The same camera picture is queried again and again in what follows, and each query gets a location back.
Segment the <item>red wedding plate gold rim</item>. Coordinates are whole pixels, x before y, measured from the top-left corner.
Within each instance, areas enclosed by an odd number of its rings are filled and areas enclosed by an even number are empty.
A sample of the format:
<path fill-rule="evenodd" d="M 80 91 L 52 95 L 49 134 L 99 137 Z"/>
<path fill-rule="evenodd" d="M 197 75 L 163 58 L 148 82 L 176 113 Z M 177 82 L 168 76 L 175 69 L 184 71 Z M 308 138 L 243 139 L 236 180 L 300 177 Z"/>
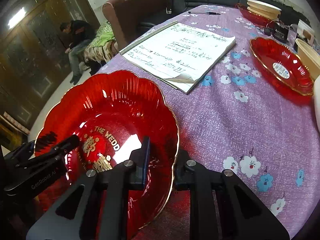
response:
<path fill-rule="evenodd" d="M 40 196 L 43 207 L 87 170 L 113 168 L 139 149 L 145 137 L 150 139 L 146 186 L 130 191 L 128 198 L 127 236 L 135 237 L 163 210 L 173 184 L 179 130 L 162 91 L 128 70 L 95 74 L 71 88 L 49 111 L 35 141 L 35 155 L 47 153 L 71 135 L 77 135 L 80 144 L 65 158 L 66 176 Z"/>

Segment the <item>red plate with label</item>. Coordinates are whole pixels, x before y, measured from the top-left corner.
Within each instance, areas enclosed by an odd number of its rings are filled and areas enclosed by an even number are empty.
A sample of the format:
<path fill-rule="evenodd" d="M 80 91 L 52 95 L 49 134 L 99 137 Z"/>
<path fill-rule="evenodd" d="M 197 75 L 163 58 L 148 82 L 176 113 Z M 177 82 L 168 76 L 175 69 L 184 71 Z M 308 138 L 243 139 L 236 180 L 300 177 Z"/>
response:
<path fill-rule="evenodd" d="M 313 96 L 313 80 L 300 57 L 286 45 L 270 38 L 257 37 L 249 41 L 256 68 L 275 87 L 294 95 Z"/>

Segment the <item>stack of beige bowls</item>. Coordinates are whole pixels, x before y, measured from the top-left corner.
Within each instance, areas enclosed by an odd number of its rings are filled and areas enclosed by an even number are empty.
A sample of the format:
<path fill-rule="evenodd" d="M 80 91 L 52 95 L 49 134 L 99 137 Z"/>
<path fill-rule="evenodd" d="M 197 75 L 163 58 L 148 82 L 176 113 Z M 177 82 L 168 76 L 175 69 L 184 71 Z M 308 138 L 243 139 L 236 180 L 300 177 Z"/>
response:
<path fill-rule="evenodd" d="M 263 16 L 269 20 L 276 20 L 281 14 L 281 9 L 274 5 L 258 1 L 258 0 L 246 0 L 247 9 L 257 15 Z"/>

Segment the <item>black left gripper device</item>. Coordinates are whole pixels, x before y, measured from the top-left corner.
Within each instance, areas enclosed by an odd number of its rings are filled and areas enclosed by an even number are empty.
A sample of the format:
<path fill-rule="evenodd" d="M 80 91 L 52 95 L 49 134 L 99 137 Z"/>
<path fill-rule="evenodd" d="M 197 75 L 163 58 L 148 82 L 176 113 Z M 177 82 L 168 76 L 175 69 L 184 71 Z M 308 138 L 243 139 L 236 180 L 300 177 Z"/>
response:
<path fill-rule="evenodd" d="M 10 199 L 34 198 L 67 172 L 65 156 L 80 144 L 77 135 L 61 141 L 49 152 L 30 158 L 35 141 L 23 143 L 1 157 L 1 193 Z"/>

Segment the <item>purple floral tablecloth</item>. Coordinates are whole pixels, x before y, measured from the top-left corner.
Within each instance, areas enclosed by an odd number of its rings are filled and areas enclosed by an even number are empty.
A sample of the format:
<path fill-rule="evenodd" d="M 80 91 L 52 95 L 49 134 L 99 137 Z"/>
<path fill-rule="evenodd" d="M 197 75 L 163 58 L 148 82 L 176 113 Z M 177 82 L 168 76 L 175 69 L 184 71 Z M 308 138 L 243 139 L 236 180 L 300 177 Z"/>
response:
<path fill-rule="evenodd" d="M 319 202 L 314 107 L 285 99 L 262 77 L 249 48 L 262 32 L 238 9 L 201 5 L 189 11 L 175 20 L 235 37 L 236 45 L 189 94 L 158 83 L 178 120 L 180 147 L 210 170 L 235 169 L 295 237 Z"/>

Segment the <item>dark wooden cabinet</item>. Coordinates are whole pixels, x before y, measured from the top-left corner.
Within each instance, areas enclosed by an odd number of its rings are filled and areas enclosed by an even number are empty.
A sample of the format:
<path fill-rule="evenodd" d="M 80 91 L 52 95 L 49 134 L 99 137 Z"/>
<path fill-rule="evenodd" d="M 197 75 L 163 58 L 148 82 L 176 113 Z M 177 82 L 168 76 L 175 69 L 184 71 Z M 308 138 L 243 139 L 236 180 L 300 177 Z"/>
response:
<path fill-rule="evenodd" d="M 1 113 L 31 128 L 71 73 L 60 24 L 99 26 L 88 0 L 1 0 Z"/>

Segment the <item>white paper notepad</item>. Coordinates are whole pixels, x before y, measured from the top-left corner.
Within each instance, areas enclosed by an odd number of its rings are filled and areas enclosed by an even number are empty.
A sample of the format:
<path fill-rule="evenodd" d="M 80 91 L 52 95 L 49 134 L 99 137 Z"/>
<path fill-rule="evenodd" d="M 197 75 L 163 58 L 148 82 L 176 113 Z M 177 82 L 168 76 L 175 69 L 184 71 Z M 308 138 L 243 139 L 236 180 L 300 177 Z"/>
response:
<path fill-rule="evenodd" d="M 133 41 L 120 54 L 184 94 L 236 44 L 235 37 L 174 21 Z"/>

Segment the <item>beige plastic bowl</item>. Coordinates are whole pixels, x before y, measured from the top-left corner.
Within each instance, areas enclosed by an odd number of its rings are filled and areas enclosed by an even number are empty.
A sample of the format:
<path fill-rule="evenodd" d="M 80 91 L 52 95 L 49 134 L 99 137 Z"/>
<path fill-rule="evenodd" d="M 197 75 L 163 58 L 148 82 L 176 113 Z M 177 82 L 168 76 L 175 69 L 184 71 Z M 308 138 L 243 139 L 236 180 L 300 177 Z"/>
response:
<path fill-rule="evenodd" d="M 295 43 L 298 47 L 297 52 L 300 60 L 307 66 L 311 77 L 316 80 L 320 75 L 320 57 L 308 43 L 297 38 Z"/>

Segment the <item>seated person dark clothes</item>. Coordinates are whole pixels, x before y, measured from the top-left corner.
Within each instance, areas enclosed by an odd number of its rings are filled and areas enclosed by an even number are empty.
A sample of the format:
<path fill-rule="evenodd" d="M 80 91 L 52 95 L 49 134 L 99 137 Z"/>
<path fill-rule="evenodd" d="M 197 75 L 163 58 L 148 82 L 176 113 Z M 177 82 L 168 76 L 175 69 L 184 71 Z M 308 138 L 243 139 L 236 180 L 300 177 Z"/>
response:
<path fill-rule="evenodd" d="M 93 27 L 83 20 L 71 20 L 70 22 L 63 22 L 60 24 L 60 31 L 68 34 L 72 38 L 72 42 L 66 49 L 68 54 L 73 77 L 70 83 L 76 85 L 82 77 L 79 68 L 79 54 L 81 54 L 86 47 L 94 40 L 95 30 Z"/>

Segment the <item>black power adapter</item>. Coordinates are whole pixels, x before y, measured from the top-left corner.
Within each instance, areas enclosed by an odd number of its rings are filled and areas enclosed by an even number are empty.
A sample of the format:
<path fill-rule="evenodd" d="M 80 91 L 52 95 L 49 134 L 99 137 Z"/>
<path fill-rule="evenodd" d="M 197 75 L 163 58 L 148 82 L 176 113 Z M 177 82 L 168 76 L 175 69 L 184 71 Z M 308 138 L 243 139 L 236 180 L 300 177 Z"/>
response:
<path fill-rule="evenodd" d="M 272 36 L 274 39 L 281 43 L 286 43 L 289 29 L 289 26 L 285 25 L 281 21 L 271 21 L 264 28 L 264 34 L 267 36 Z"/>

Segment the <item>red plate under stack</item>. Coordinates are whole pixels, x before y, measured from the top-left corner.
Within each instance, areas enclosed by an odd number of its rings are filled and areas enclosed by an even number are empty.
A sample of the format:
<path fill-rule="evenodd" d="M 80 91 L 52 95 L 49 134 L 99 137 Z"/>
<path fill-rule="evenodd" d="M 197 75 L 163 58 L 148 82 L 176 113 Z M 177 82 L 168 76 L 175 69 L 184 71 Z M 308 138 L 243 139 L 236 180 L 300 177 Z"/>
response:
<path fill-rule="evenodd" d="M 271 24 L 271 26 L 273 26 L 271 22 L 278 19 L 277 15 L 270 15 L 266 12 L 260 12 L 259 10 L 250 9 L 248 6 L 242 5 L 240 3 L 236 5 L 236 8 L 241 12 L 244 18 L 259 27 L 266 27 L 268 24 Z"/>

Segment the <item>black pen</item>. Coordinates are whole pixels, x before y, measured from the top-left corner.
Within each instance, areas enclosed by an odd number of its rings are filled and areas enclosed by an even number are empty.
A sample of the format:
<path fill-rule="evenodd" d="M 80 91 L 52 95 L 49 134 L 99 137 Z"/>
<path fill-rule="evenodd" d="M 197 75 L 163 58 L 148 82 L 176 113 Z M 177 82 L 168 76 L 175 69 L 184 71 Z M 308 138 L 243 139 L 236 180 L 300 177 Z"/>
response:
<path fill-rule="evenodd" d="M 188 14 L 191 14 L 191 15 L 221 15 L 220 13 L 218 12 L 211 12 L 211 11 L 206 11 L 206 12 L 197 12 L 197 11 L 189 11 Z"/>

